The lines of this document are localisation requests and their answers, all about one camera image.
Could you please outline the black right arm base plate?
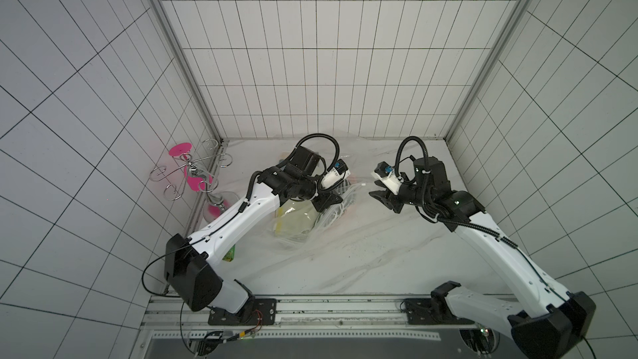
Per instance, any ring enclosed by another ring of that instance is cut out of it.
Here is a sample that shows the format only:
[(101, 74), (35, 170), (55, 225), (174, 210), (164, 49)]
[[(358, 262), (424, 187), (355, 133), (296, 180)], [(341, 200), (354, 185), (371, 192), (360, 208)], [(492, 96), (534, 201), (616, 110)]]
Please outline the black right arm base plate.
[(460, 287), (457, 282), (446, 282), (434, 289), (428, 298), (404, 299), (400, 309), (407, 315), (409, 325), (474, 325), (471, 320), (452, 314), (445, 301), (452, 290)]

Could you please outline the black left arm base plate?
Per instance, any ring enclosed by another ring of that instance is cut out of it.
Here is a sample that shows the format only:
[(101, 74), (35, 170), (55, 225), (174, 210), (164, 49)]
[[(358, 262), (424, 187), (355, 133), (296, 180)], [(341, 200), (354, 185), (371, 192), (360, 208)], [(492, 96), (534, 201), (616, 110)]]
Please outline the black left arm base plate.
[(277, 299), (256, 297), (238, 280), (224, 282), (212, 302), (209, 326), (271, 326), (275, 324)]

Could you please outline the pale yellow towel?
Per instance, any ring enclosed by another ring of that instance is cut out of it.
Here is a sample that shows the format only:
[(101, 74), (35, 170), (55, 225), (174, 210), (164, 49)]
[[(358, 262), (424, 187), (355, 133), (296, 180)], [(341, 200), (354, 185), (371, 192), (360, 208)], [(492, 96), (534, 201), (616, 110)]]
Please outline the pale yellow towel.
[(303, 242), (315, 227), (319, 213), (309, 201), (289, 201), (276, 211), (273, 233), (279, 239)]

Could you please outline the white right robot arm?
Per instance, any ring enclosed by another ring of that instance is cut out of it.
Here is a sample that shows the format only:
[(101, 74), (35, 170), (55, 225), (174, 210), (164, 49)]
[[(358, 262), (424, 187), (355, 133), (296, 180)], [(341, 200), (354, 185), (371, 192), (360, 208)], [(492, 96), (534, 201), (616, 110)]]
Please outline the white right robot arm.
[(561, 358), (585, 341), (596, 304), (549, 276), (508, 238), (469, 192), (453, 190), (445, 166), (435, 157), (413, 161), (415, 176), (382, 161), (371, 193), (399, 214), (410, 205), (426, 221), (443, 224), (471, 246), (506, 283), (515, 301), (474, 292), (449, 281), (430, 293), (415, 312), (439, 324), (471, 321), (513, 340), (528, 358)]

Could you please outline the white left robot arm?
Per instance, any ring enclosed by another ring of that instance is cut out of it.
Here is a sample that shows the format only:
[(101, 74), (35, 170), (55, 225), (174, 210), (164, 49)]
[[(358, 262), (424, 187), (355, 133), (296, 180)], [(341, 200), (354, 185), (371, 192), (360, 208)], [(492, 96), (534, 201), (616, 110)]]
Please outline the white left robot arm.
[(343, 199), (338, 188), (350, 174), (334, 141), (335, 154), (321, 174), (324, 159), (299, 141), (281, 162), (251, 175), (246, 196), (214, 222), (189, 237), (175, 235), (166, 244), (164, 277), (194, 312), (213, 306), (232, 314), (244, 310), (252, 298), (240, 282), (225, 281), (215, 272), (229, 250), (249, 230), (291, 199), (308, 201), (321, 214)]

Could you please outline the clear plastic vacuum bag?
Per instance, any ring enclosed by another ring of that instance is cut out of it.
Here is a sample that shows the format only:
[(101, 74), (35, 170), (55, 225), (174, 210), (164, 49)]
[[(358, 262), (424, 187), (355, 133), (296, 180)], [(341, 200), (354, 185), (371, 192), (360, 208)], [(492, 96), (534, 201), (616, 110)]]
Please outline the clear plastic vacuum bag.
[(301, 138), (258, 181), (269, 186), (280, 201), (270, 234), (290, 250), (340, 222), (365, 186), (352, 177), (337, 139), (324, 133)]

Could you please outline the green white striped towel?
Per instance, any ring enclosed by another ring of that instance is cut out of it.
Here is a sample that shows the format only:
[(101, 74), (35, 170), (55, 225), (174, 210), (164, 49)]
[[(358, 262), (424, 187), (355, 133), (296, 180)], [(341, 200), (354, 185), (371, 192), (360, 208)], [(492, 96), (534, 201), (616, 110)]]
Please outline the green white striped towel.
[(347, 209), (355, 204), (357, 200), (357, 192), (360, 187), (361, 186), (359, 184), (351, 184), (346, 181), (335, 189), (334, 193), (337, 193), (342, 198), (342, 201), (331, 205), (328, 209), (321, 213), (315, 222), (315, 226), (319, 229), (325, 229), (338, 221), (340, 217), (345, 214)]

